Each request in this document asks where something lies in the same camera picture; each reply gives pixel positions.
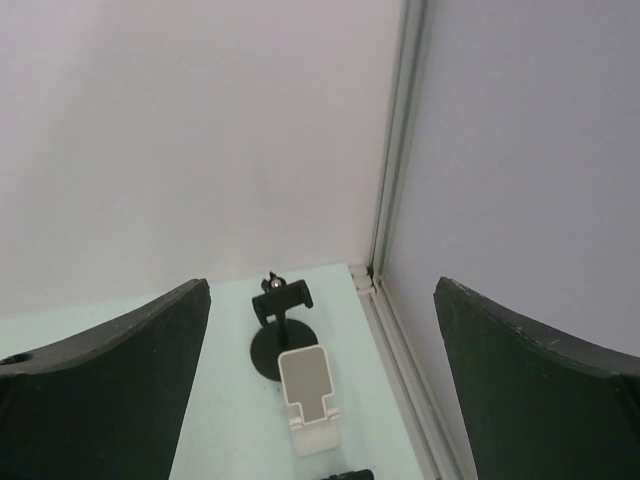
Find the light green surface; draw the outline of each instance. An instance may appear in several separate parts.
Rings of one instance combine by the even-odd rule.
[[[253,368],[258,330],[250,299],[260,279],[211,286],[211,314],[171,473],[172,480],[319,480],[371,468],[376,480],[422,478],[367,320],[345,265],[284,275],[304,278],[315,307],[290,316],[327,349],[341,445],[298,458],[280,384]],[[78,333],[155,298],[138,297],[0,321],[0,358]]]

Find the white panel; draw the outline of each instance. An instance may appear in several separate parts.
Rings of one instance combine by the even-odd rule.
[[[0,315],[366,260],[401,13],[2,2]]]
[[[640,355],[639,22],[624,0],[438,2],[386,280],[469,471],[440,276]]]

